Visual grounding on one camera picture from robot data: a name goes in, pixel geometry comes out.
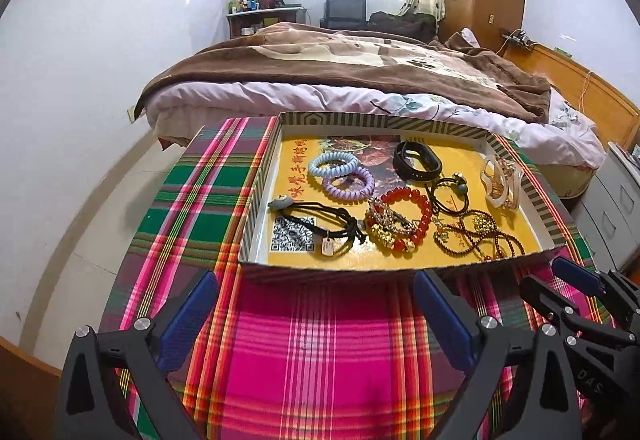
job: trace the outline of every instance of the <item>bed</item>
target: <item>bed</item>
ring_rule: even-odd
[[[603,146],[613,142],[624,149],[631,149],[638,143],[640,110],[588,68],[538,43],[528,49],[509,44],[504,57],[525,72],[545,77],[553,88],[562,93],[569,106],[591,117]],[[538,167],[564,198],[582,194],[594,174],[593,170],[564,165],[541,164]]]
[[[210,47],[146,86],[156,136],[187,145],[207,124],[285,111],[387,113],[482,127],[513,140],[562,197],[605,152],[594,122],[542,77],[455,34],[446,45],[277,24]]]

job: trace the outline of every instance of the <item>black fitness band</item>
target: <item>black fitness band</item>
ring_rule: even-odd
[[[446,215],[458,216],[464,213],[467,209],[469,209],[469,195],[466,193],[462,193],[464,196],[465,204],[462,209],[459,211],[453,211],[449,209],[446,205],[444,205],[440,200],[436,198],[435,192],[436,189],[439,188],[443,184],[453,184],[455,187],[460,185],[458,179],[455,178],[441,178],[431,184],[431,189],[429,191],[429,198],[431,199],[431,207],[433,208],[433,214],[444,213]]]
[[[408,161],[406,153],[414,151],[426,171],[415,169]],[[396,146],[394,151],[394,169],[398,176],[404,180],[414,180],[416,182],[428,182],[442,172],[442,162],[433,150],[426,144],[415,141],[402,141]]]
[[[310,211],[317,211],[319,213],[325,212],[330,213],[337,217],[338,219],[344,221],[344,229],[340,231],[327,231],[326,229],[322,229],[322,227],[318,227],[316,225],[310,224],[309,222],[305,222],[303,219],[298,218],[297,216],[292,216],[290,214],[285,213],[285,209],[293,210],[293,209],[306,209]],[[350,242],[356,239],[356,237],[360,240],[360,243],[364,243],[367,239],[365,233],[360,230],[358,227],[358,220],[356,217],[353,217],[349,214],[349,212],[344,207],[328,207],[326,205],[321,204],[320,202],[293,202],[292,204],[286,206],[285,208],[278,209],[278,213],[285,219],[295,224],[301,225],[309,229],[313,234],[319,235],[325,238],[347,238]]]

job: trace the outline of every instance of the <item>light blue coiled hair tie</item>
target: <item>light blue coiled hair tie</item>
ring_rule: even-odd
[[[326,162],[344,162],[344,164],[333,167],[318,167]],[[308,172],[309,175],[321,176],[322,178],[336,178],[353,173],[358,165],[359,162],[355,155],[343,151],[332,151],[331,153],[323,153],[320,157],[309,162]]]

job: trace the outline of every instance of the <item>purple coiled hair tie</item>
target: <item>purple coiled hair tie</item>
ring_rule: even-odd
[[[335,178],[323,178],[322,179],[322,187],[324,191],[332,198],[336,200],[363,200],[365,198],[369,198],[373,195],[373,190],[376,186],[375,180],[373,180],[373,176],[369,173],[369,170],[364,167],[357,168],[350,175],[357,176],[359,179],[362,179],[365,182],[365,186],[362,189],[358,189],[357,191],[345,191],[344,189],[339,189],[333,185],[333,181]]]

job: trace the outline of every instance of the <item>yellow printed paper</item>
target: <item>yellow printed paper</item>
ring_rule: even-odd
[[[540,251],[538,242],[533,235],[526,218],[521,211],[508,211],[495,209],[487,204],[484,195],[485,189],[480,180],[479,172],[482,168],[483,158],[471,147],[465,147],[459,140],[430,139],[429,136],[416,136],[409,132],[401,135],[361,137],[291,137],[285,138],[280,153],[280,165],[275,182],[273,197],[289,195],[295,201],[315,201],[332,207],[345,207],[349,213],[362,219],[367,210],[366,201],[337,201],[329,198],[323,191],[320,178],[309,176],[306,171],[308,163],[318,155],[329,151],[346,151],[352,153],[361,165],[366,167],[376,180],[375,196],[380,196],[396,187],[411,186],[418,189],[421,194],[427,194],[424,185],[405,183],[396,175],[392,157],[394,149],[401,140],[417,140],[427,144],[440,158],[443,164],[443,176],[451,176],[459,172],[465,176],[468,183],[469,208],[479,209],[490,213],[498,227],[510,235],[514,235],[524,246],[526,253]],[[359,189],[363,186],[360,181],[335,181],[335,185],[343,189]],[[452,209],[460,209],[463,206],[462,198],[459,198],[448,187],[439,188],[436,191],[439,200]],[[392,208],[409,220],[420,219],[420,209],[411,201],[398,201]],[[328,230],[341,229],[341,225],[331,215],[311,212],[308,214],[296,210],[293,214],[297,217],[314,217],[315,225]],[[434,220],[427,231],[422,243],[413,254],[393,253],[393,251],[376,245],[367,239],[360,243],[357,239],[353,245],[346,239],[336,240],[334,243],[334,255],[323,256],[321,252],[322,237],[313,236],[303,227],[288,223],[279,218],[278,214],[270,213],[267,221],[268,240],[270,251],[268,263],[286,267],[305,267],[329,270],[359,270],[373,271],[386,269],[416,269],[427,267],[444,267],[447,265],[460,265],[473,261],[481,261],[484,256],[495,255],[495,246],[490,241],[481,245],[481,253],[472,251],[463,257],[454,257],[439,248],[433,240],[436,223],[458,224],[457,217],[448,215],[434,215]],[[465,220],[468,228],[473,229],[473,218]],[[446,245],[456,251],[468,248],[468,241],[457,233],[450,232],[447,235]]]

